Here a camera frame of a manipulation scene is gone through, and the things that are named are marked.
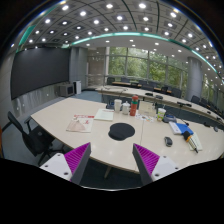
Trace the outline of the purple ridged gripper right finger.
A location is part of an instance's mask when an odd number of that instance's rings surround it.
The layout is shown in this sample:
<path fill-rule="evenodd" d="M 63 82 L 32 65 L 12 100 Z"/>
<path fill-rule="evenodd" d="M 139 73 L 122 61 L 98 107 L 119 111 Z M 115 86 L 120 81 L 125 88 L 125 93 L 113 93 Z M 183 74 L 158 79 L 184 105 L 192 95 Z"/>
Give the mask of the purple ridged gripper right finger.
<path fill-rule="evenodd" d="M 148 185 L 179 170 L 169 157 L 159 156 L 138 144 L 133 144 L 132 153 L 143 185 Z"/>

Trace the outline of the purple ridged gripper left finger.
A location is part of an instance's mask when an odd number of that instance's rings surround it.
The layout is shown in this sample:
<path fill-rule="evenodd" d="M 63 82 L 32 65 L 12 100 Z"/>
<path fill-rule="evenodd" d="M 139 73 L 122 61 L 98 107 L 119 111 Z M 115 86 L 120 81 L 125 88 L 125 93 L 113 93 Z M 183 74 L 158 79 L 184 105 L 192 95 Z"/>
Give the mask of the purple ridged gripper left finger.
<path fill-rule="evenodd" d="M 56 153 L 41 169 L 79 185 L 90 154 L 91 143 L 86 143 L 66 154 Z"/>

